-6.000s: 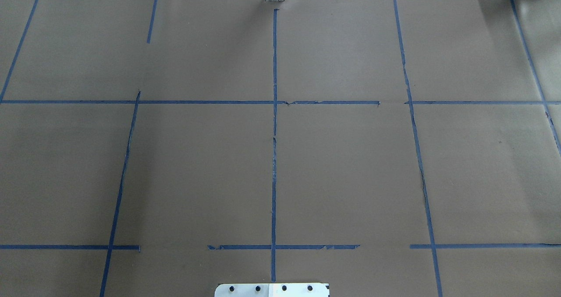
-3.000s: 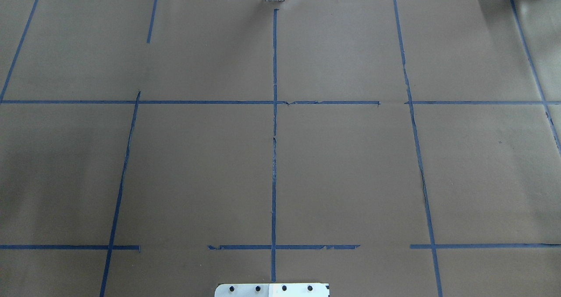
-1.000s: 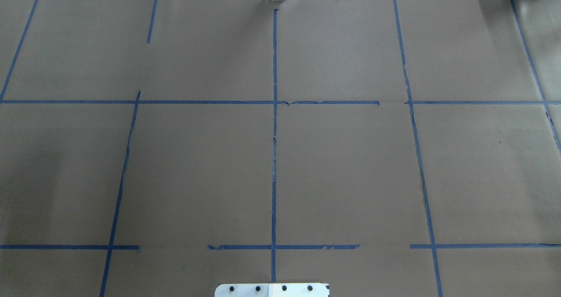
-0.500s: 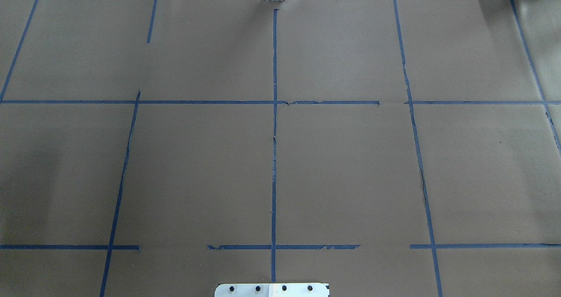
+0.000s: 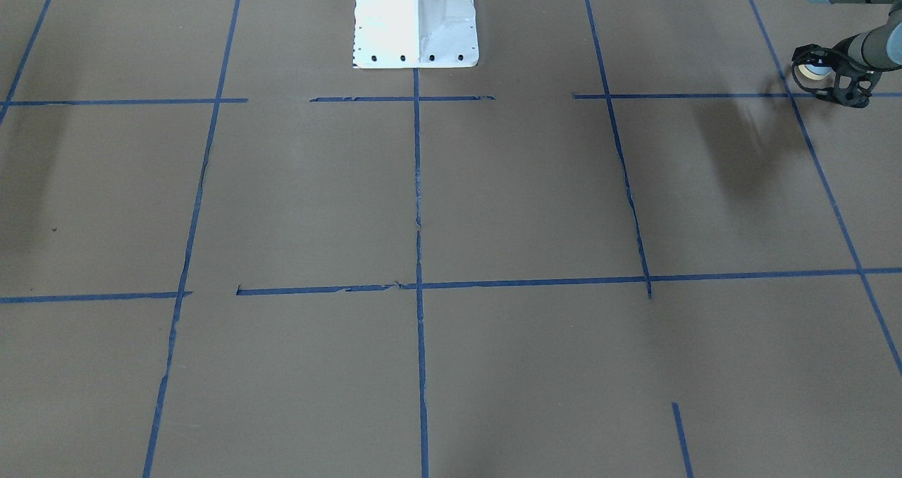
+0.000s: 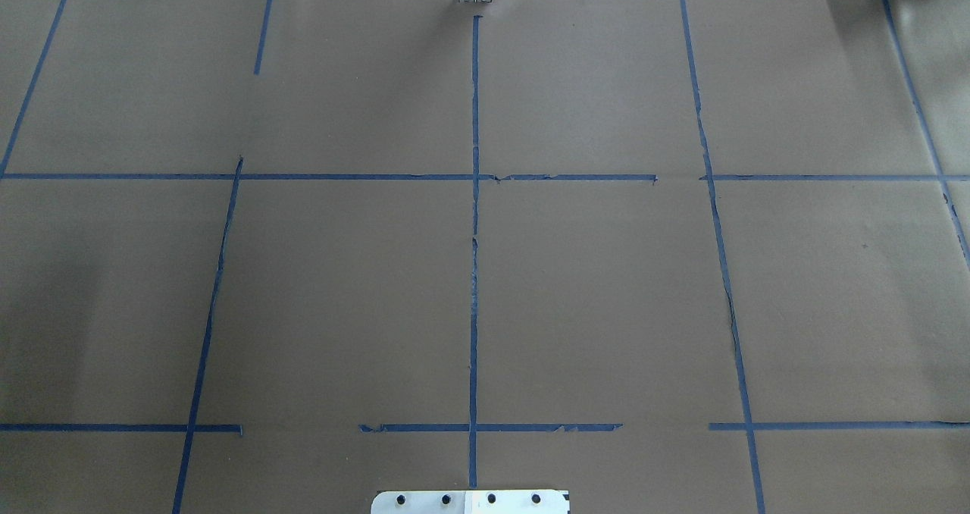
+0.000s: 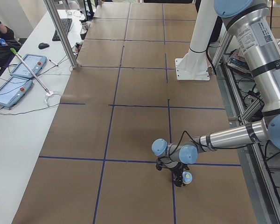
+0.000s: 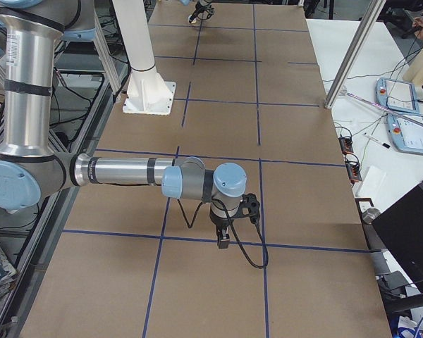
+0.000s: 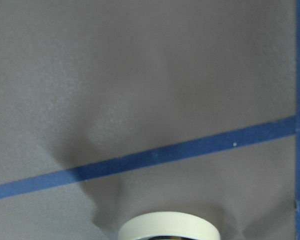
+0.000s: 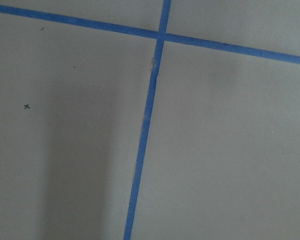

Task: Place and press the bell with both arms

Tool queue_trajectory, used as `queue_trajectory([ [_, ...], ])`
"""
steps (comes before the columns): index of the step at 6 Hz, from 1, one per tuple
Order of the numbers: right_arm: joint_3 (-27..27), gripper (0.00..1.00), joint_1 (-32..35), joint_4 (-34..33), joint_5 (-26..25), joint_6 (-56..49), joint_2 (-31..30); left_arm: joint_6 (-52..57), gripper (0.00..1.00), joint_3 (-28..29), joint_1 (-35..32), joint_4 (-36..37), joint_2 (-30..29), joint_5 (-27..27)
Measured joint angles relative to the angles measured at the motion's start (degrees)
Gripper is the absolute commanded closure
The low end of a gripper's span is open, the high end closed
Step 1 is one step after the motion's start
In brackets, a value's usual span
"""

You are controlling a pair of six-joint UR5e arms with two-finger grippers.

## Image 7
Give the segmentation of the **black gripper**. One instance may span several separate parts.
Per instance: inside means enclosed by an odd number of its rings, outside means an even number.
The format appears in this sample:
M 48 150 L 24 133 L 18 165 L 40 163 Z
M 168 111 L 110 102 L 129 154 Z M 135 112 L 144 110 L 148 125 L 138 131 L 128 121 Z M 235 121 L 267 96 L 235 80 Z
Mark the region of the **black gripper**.
M 186 186 L 189 184 L 189 167 L 187 165 L 183 165 L 181 162 L 171 162 L 166 164 L 166 167 L 173 174 L 173 184 L 175 186 Z

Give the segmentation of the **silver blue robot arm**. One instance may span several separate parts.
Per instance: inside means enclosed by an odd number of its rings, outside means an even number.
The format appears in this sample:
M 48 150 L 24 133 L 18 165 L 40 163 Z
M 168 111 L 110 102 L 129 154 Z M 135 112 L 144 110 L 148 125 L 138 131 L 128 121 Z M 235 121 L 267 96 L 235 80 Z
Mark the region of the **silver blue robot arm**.
M 193 79 L 190 70 L 194 65 L 190 57 L 201 57 L 202 49 L 208 47 L 216 19 L 221 18 L 227 32 L 236 37 L 262 96 L 263 119 L 190 138 L 185 143 L 168 144 L 164 139 L 155 140 L 152 151 L 157 158 L 156 168 L 169 169 L 176 186 L 191 183 L 188 166 L 196 162 L 200 153 L 238 149 L 265 140 L 280 150 L 280 48 L 266 21 L 268 11 L 264 0 L 201 1 L 191 41 L 198 48 L 190 48 L 183 58 L 176 60 L 176 72 L 182 79 Z

